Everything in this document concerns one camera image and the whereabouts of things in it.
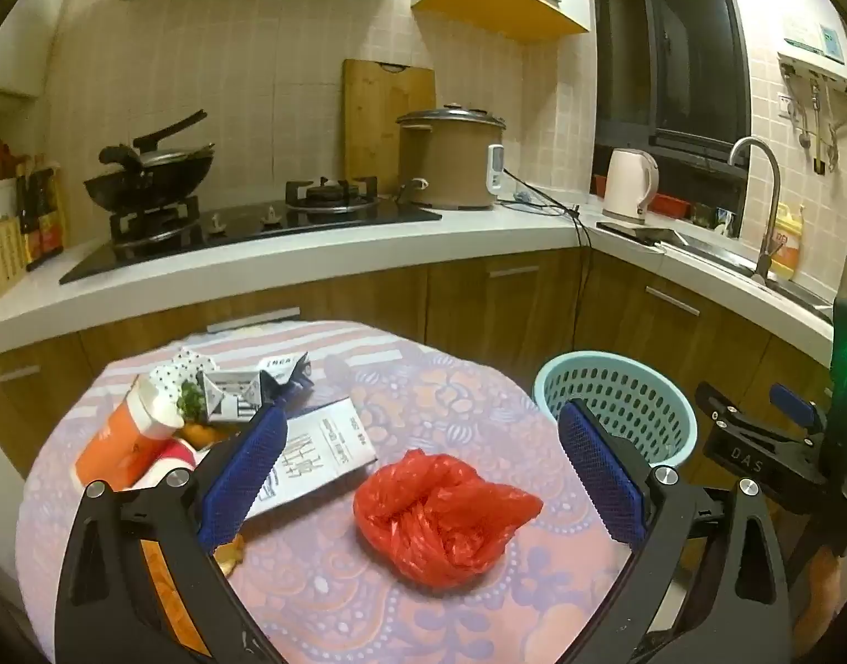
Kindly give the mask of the person right hand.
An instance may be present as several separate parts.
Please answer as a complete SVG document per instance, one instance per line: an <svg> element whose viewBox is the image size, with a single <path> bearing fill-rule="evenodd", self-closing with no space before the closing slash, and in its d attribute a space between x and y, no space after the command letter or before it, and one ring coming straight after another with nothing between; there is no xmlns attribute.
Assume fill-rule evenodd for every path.
<svg viewBox="0 0 847 664"><path fill-rule="evenodd" d="M796 619L791 634L794 658L807 655L817 645L835 617L841 598L841 559L823 546L808 567L809 601Z"/></svg>

